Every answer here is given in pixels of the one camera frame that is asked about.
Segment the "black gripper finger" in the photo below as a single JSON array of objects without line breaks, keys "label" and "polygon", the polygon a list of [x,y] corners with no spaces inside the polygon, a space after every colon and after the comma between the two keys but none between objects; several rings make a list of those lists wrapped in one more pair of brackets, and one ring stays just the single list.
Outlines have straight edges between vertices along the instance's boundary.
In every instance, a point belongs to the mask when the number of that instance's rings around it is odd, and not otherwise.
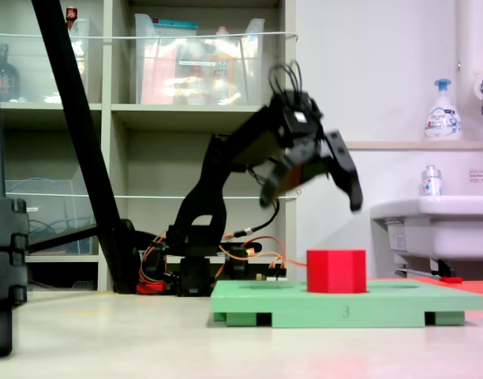
[{"label": "black gripper finger", "polygon": [[286,155],[281,155],[266,177],[260,191],[260,206],[267,208],[281,193],[290,188],[290,177],[294,166]]},{"label": "black gripper finger", "polygon": [[329,149],[326,158],[328,172],[336,186],[349,197],[350,210],[359,212],[363,204],[363,194],[357,168],[349,150],[338,130],[324,136]]}]

